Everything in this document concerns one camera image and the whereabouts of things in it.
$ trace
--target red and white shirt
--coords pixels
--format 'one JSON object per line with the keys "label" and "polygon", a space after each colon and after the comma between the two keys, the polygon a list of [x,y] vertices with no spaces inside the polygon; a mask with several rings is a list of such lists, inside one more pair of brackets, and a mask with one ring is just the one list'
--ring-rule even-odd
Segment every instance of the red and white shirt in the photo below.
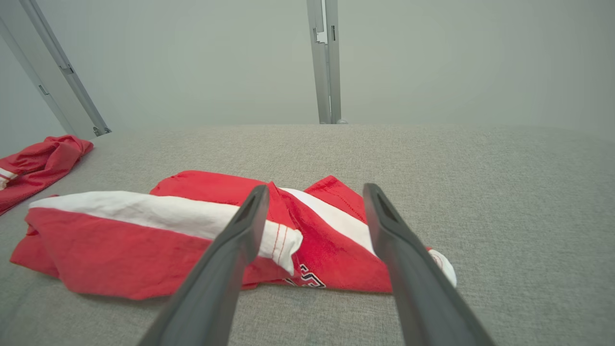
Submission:
{"label": "red and white shirt", "polygon": [[[258,180],[201,171],[166,178],[150,194],[93,191],[30,204],[11,262],[60,278],[78,293],[146,299],[173,294]],[[363,199],[329,176],[305,191],[269,187],[269,212],[244,288],[274,283],[391,292],[374,254]],[[456,284],[448,259],[430,249]]]}

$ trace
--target red cloth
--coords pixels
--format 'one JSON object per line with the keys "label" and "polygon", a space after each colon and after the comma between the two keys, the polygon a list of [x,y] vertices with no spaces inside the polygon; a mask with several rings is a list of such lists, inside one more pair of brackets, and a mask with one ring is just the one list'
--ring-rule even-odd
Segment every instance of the red cloth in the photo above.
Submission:
{"label": "red cloth", "polygon": [[[186,171],[161,181],[150,195],[101,191],[44,198],[31,203],[28,233],[10,261],[60,278],[78,293],[167,296],[262,183]],[[392,291],[385,264],[373,254],[357,193],[332,176],[305,192],[267,186],[263,240],[244,272],[244,289],[269,282]],[[440,262],[450,266],[443,256]]]}
{"label": "red cloth", "polygon": [[0,159],[0,215],[68,174],[92,143],[73,135],[47,137],[17,154]]}

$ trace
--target metal frame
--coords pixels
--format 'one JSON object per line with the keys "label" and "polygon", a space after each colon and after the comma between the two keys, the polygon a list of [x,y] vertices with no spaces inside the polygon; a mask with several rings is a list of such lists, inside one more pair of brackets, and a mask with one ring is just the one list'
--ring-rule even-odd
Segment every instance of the metal frame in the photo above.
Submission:
{"label": "metal frame", "polygon": [[109,130],[109,127],[105,123],[105,120],[102,118],[102,116],[96,109],[96,106],[90,98],[90,95],[85,90],[85,87],[83,83],[81,83],[79,76],[71,66],[68,57],[60,46],[60,43],[55,38],[55,35],[51,30],[51,27],[47,23],[45,16],[43,16],[41,8],[36,3],[36,0],[20,0],[20,3],[22,4],[25,12],[28,14],[30,20],[32,21],[36,32],[38,32],[43,43],[47,47],[47,50],[49,50],[49,53],[54,58],[56,65],[58,65],[58,67],[62,71],[64,78],[70,85],[71,89],[75,93],[75,96],[77,97],[83,108],[85,109],[85,112],[87,113],[88,117],[94,124],[93,131],[96,136],[111,132],[111,130]]}
{"label": "metal frame", "polygon": [[331,105],[329,101],[329,80],[327,71],[327,50],[324,42],[318,41],[318,33],[324,31],[322,3],[320,0],[307,0],[307,19],[309,23],[314,81],[316,83],[316,102],[321,124],[331,124]]}
{"label": "metal frame", "polygon": [[327,51],[329,58],[329,94],[331,96],[331,123],[341,121],[341,93],[339,89],[339,25],[338,0],[325,0],[327,12]]}

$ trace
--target white stripe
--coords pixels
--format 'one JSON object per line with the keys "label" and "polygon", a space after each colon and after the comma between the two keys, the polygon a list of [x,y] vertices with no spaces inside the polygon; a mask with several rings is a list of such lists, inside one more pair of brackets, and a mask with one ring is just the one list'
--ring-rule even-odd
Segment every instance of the white stripe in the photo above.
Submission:
{"label": "white stripe", "polygon": [[[303,191],[294,190],[292,188],[283,188],[282,190],[295,196],[303,204],[312,209],[334,230],[347,236],[355,243],[361,245],[367,251],[375,255],[373,246],[371,245],[370,230],[363,222],[355,219],[353,216],[339,210],[331,204],[328,204],[321,199],[318,199]],[[453,286],[457,286],[457,276],[455,275],[455,270],[451,265],[451,262],[449,262],[443,254],[436,250],[429,250],[429,254],[438,264],[438,267],[442,269],[442,272],[444,272],[444,275],[451,281]]]}
{"label": "white stripe", "polygon": [[283,188],[282,190],[297,197],[303,204],[312,209],[320,218],[331,226],[334,230],[352,239],[355,243],[361,245],[367,251],[374,253],[374,248],[371,245],[370,230],[363,222],[355,219],[347,213],[339,210],[331,204],[323,202],[312,195],[303,191],[292,188]]}
{"label": "white stripe", "polygon": [[17,173],[13,173],[13,172],[9,172],[6,169],[2,169],[0,168],[0,175],[4,175],[5,177],[10,179],[13,179],[17,176]]}
{"label": "white stripe", "polygon": [[6,169],[2,169],[2,168],[0,168],[0,175],[3,175],[8,178],[7,180],[3,177],[0,177],[0,191],[5,189],[6,183],[8,183],[10,179],[13,179],[17,176],[17,174],[13,172],[9,172]]}
{"label": "white stripe", "polygon": [[[36,207],[78,212],[207,239],[215,239],[239,209],[230,204],[126,191],[94,191],[44,198],[30,203],[30,208]],[[303,235],[298,230],[267,220],[258,255],[272,259],[294,275],[291,255],[299,249],[302,240]]]}
{"label": "white stripe", "polygon": [[453,268],[451,262],[449,262],[443,254],[434,249],[429,250],[429,254],[434,259],[438,267],[442,269],[442,272],[444,272],[444,275],[448,278],[448,280],[451,281],[453,287],[457,287],[457,275],[455,274],[455,269]]}

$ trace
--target gray table surface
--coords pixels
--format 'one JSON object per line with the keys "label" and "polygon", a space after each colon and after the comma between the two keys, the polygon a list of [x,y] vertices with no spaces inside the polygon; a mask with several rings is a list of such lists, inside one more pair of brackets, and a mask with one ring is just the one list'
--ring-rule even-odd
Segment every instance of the gray table surface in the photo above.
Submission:
{"label": "gray table surface", "polygon": [[[379,184],[499,345],[615,344],[615,143],[538,127],[239,126],[95,139],[68,176],[0,216],[0,345],[135,345],[165,298],[84,296],[8,262],[30,201],[147,193],[197,169],[304,189]],[[399,345],[392,296],[261,286],[231,345]]]}

